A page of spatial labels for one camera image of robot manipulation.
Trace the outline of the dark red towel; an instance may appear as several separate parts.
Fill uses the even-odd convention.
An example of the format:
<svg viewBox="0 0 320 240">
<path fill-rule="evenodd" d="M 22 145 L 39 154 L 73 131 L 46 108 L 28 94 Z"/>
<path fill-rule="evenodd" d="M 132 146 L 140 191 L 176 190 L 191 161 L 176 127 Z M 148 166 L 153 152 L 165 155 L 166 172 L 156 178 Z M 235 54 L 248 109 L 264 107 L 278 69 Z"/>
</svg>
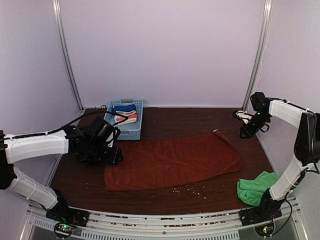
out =
<svg viewBox="0 0 320 240">
<path fill-rule="evenodd" d="M 237 172 L 244 162 L 219 131 L 188 137 L 122 141 L 123 161 L 104 169 L 105 191 L 144 191 L 187 185 Z"/>
</svg>

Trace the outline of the green microfiber towel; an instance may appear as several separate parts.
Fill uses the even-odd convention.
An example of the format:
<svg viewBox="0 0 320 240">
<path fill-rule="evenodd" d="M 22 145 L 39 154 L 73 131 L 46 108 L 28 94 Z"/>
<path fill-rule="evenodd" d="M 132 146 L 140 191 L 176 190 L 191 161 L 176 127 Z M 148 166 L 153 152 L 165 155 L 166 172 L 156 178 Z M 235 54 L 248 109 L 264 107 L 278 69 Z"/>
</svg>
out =
<svg viewBox="0 0 320 240">
<path fill-rule="evenodd" d="M 236 185 L 237 196 L 245 204 L 258 207 L 263 194 L 279 180 L 275 172 L 263 171 L 253 180 L 239 179 Z"/>
</svg>

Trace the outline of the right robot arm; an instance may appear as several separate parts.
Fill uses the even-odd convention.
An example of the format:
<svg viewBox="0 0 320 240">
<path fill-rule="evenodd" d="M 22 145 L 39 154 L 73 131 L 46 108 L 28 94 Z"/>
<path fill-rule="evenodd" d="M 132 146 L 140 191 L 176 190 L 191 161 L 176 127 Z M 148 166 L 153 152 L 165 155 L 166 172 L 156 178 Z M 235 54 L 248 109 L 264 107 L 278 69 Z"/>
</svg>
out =
<svg viewBox="0 0 320 240">
<path fill-rule="evenodd" d="M 268 131 L 272 119 L 283 121 L 293 130 L 292 159 L 277 182 L 263 193 L 258 207 L 253 211 L 255 217 L 266 221 L 280 210 L 290 192 L 299 186 L 306 174 L 319 174 L 320 115 L 285 99 L 267 97 L 263 92 L 255 92 L 250 101 L 254 111 L 252 114 L 244 110 L 233 113 L 234 118 L 242 122 L 240 138 L 249 139 L 259 131 Z"/>
</svg>

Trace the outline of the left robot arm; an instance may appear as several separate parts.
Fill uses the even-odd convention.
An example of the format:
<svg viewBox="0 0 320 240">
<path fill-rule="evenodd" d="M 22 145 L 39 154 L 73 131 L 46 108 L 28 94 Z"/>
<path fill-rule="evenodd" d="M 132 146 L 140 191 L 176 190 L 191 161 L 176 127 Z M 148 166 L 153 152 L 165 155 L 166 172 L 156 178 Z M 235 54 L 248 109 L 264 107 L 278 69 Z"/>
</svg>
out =
<svg viewBox="0 0 320 240">
<path fill-rule="evenodd" d="M 49 155 L 74 154 L 80 162 L 117 165 L 123 160 L 115 146 L 121 130 L 101 117 L 90 125 L 68 123 L 60 128 L 22 135 L 0 134 L 0 188 L 40 204 L 53 219 L 67 223 L 76 219 L 63 194 L 19 170 L 15 163 Z"/>
</svg>

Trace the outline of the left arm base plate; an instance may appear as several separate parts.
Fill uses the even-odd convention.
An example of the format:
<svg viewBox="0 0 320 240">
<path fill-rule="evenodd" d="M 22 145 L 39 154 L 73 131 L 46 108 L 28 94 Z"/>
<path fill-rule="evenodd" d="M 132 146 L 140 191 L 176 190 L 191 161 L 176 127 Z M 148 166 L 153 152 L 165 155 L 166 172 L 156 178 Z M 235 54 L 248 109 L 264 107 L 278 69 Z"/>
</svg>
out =
<svg viewBox="0 0 320 240">
<path fill-rule="evenodd" d="M 62 222 L 68 225 L 77 227 L 86 227 L 90 213 L 86 210 L 80 210 L 76 208 L 69 208 L 67 213 L 56 213 L 54 211 L 46 210 L 47 218 Z"/>
</svg>

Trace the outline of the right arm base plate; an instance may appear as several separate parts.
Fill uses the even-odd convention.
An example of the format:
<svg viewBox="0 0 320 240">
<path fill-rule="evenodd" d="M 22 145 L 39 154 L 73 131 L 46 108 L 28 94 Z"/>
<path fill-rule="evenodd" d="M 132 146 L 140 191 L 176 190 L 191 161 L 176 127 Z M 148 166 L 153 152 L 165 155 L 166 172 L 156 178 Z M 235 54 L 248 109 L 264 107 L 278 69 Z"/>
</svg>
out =
<svg viewBox="0 0 320 240">
<path fill-rule="evenodd" d="M 255 225 L 266 221 L 271 221 L 273 218 L 279 218 L 282 216 L 280 210 L 275 212 L 260 212 L 258 207 L 245 208 L 239 211 L 239 218 L 242 226 Z"/>
</svg>

